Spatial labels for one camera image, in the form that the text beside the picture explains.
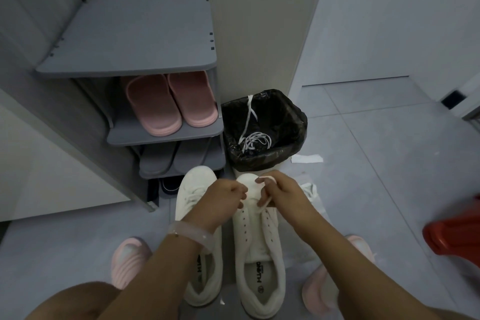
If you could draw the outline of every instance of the black trash bag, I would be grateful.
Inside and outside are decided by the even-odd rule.
[[[233,168],[240,172],[267,170],[300,151],[307,137],[307,116],[281,91],[270,89],[253,96],[251,108],[258,121],[250,115],[244,137],[254,132],[265,133],[272,139],[272,146],[267,149],[257,143],[257,149],[242,153],[243,144],[238,141],[247,122],[247,103],[245,97],[222,104],[223,136]]]

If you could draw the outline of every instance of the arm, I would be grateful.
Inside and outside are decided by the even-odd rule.
[[[365,319],[438,320],[427,306],[385,275],[331,226],[313,207],[297,182],[279,171],[265,173],[262,206],[272,197],[276,208],[320,257],[328,273]]]
[[[247,188],[237,181],[217,180],[183,221],[213,234],[243,207],[245,192]],[[176,319],[201,250],[202,246],[189,238],[167,235],[141,272],[98,319]]]

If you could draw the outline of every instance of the white sneaker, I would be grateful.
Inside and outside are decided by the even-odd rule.
[[[194,167],[187,172],[178,189],[175,220],[182,220],[216,180],[215,173],[207,166]],[[205,248],[201,250],[195,265],[195,274],[188,282],[183,296],[191,306],[208,305],[220,293],[223,273],[221,227],[215,230],[213,238],[213,251],[209,252]]]
[[[243,208],[233,215],[235,272],[240,300],[253,318],[273,317],[285,297],[285,265],[279,237],[276,208],[261,212],[257,202],[263,183],[253,173],[244,173],[237,181],[248,187]]]

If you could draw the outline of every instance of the door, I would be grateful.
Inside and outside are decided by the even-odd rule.
[[[319,0],[303,85],[411,76],[441,98],[480,70],[479,0]]]

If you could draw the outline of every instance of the hand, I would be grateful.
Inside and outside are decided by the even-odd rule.
[[[295,229],[295,232],[303,239],[308,225],[320,215],[303,193],[297,181],[286,174],[273,170],[262,176],[271,176],[276,184],[269,178],[257,178],[256,183],[265,183],[261,189],[261,199],[257,205],[265,205],[269,197],[272,201],[268,206],[275,206],[285,220]]]
[[[213,182],[182,219],[211,233],[229,220],[237,209],[243,208],[247,186],[234,180],[220,178]]]

